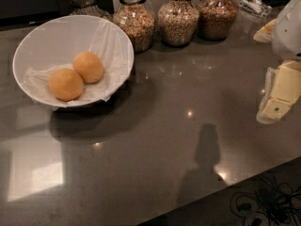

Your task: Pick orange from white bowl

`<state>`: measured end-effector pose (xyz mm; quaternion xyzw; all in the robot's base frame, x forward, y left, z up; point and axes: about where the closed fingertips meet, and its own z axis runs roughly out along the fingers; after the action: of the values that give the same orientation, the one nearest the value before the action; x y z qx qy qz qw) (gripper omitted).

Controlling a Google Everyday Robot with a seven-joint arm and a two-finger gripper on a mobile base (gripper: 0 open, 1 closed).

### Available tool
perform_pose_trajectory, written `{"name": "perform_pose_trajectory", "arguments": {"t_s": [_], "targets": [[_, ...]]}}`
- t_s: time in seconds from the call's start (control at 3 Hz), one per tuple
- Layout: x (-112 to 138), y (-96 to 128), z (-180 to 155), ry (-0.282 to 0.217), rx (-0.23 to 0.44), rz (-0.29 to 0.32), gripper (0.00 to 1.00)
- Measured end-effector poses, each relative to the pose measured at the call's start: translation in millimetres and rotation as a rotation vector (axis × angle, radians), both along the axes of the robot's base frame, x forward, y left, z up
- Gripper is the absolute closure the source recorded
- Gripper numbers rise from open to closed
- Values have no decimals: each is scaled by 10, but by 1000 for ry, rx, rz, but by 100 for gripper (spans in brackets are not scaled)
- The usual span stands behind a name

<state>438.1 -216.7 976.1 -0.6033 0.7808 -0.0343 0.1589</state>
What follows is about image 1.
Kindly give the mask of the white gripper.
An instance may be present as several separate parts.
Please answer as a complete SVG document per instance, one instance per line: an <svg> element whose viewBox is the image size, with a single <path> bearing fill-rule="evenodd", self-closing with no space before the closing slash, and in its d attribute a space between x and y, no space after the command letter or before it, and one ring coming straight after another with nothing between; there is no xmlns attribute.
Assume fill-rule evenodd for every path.
<svg viewBox="0 0 301 226"><path fill-rule="evenodd" d="M273 51L283 59L301 59L301 0L290 0L277 19L258 30L253 40L272 42ZM276 69L269 68L264 92L257 121L281 121L301 97L301 63L285 60Z"/></svg>

